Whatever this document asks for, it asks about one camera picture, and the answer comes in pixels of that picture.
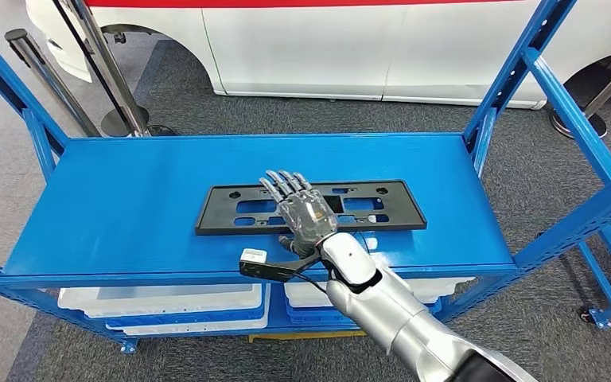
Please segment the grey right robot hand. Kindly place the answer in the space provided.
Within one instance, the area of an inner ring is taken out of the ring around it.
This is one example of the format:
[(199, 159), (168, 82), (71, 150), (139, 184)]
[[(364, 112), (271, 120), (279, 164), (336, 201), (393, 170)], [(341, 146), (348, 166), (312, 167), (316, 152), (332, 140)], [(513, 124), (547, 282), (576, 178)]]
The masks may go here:
[(300, 173), (267, 170), (259, 182), (277, 205), (279, 216), (293, 236), (278, 242), (300, 258), (313, 255), (316, 247), (337, 233), (337, 216), (319, 190)]

